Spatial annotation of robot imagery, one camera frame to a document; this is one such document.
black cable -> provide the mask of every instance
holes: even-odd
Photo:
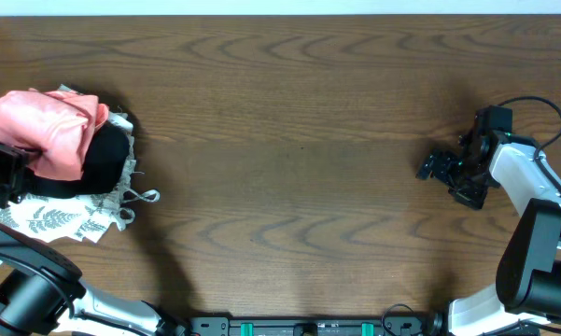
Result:
[[[135,335],[139,335],[139,336],[149,336],[149,335],[147,335],[147,334],[145,334],[144,332],[141,332],[141,331],[139,331],[139,330],[135,330],[135,329],[129,328],[129,327],[127,327],[127,326],[122,326],[122,325],[120,325],[120,324],[116,324],[116,323],[113,323],[113,322],[104,320],[104,319],[102,319],[102,318],[100,318],[100,317],[97,317],[97,316],[87,315],[87,314],[78,314],[78,315],[75,315],[74,317],[75,317],[75,318],[78,318],[78,319],[82,319],[82,320],[88,320],[88,321],[97,322],[97,323],[103,324],[103,325],[105,325],[105,326],[107,326],[107,327],[110,327],[110,328],[115,328],[115,329],[120,329],[120,330],[129,331],[129,332],[132,332],[132,333],[135,334]]]
[[[11,257],[6,253],[2,253],[0,252],[0,260],[8,260],[12,263],[14,263],[15,265],[21,266],[22,268],[31,271],[32,273],[34,273],[35,275],[41,277],[42,279],[46,280],[58,293],[58,295],[60,295],[63,299],[64,299],[64,303],[66,304],[66,307],[68,308],[68,317],[69,318],[73,318],[75,316],[75,305],[73,305],[73,302],[71,301],[71,299],[66,295],[66,293],[64,293],[64,291],[60,288],[60,286],[58,286],[58,284],[56,284],[54,282],[54,280],[52,280],[49,276],[43,274],[39,269],[37,269],[34,265]]]
[[[541,172],[546,176],[546,178],[548,180],[550,180],[550,182],[554,185],[554,187],[556,188],[558,193],[560,193],[560,196],[561,196],[561,184],[558,182],[557,179],[555,179],[552,176],[552,174],[550,174],[548,169],[543,165],[543,162],[541,161],[542,156],[540,156],[540,153],[547,146],[553,144],[554,141],[558,140],[558,138],[561,136],[561,108],[558,107],[556,104],[552,103],[551,101],[549,101],[545,98],[537,97],[537,96],[522,96],[522,97],[512,98],[512,99],[506,100],[506,101],[498,104],[498,106],[504,106],[504,105],[507,105],[507,104],[510,104],[510,103],[514,103],[514,102],[518,102],[518,101],[524,101],[524,100],[533,100],[533,101],[538,101],[538,102],[545,103],[545,104],[549,105],[551,108],[553,108],[554,111],[556,111],[556,113],[558,113],[558,116],[560,117],[560,130],[558,131],[558,133],[552,139],[550,139],[550,140],[546,141],[545,143],[539,145],[535,149],[535,153],[533,153],[533,161],[538,165]]]
[[[544,331],[550,331],[553,333],[557,333],[559,335],[561,335],[561,328],[554,328],[554,327],[549,327],[549,326],[544,326],[541,325],[539,323],[535,323],[535,322],[531,322],[531,321],[522,321],[522,324],[526,325],[526,326],[531,326],[531,327],[535,327]]]
[[[413,313],[414,315],[414,310],[409,307],[408,305],[404,304],[404,303],[397,303],[397,304],[393,304],[390,306],[390,308],[388,308],[384,314],[382,315],[382,329],[384,330],[384,335],[386,335],[386,333],[388,333],[390,336],[397,336],[394,332],[392,332],[388,327],[386,327],[386,316],[388,315],[388,313],[390,313],[390,311],[392,311],[394,308],[398,308],[398,307],[402,307],[402,308],[406,308],[409,311],[411,311],[411,313]],[[414,317],[421,323],[421,325],[423,326],[423,321],[416,315],[414,315]]]
[[[498,336],[498,335],[502,335],[505,332],[513,331],[515,329],[519,329],[519,328],[522,329],[523,326],[524,326],[523,323],[521,323],[521,321],[519,320],[518,322],[515,322],[514,324],[511,324],[508,327],[504,327],[497,331],[484,332],[482,333],[482,336]]]

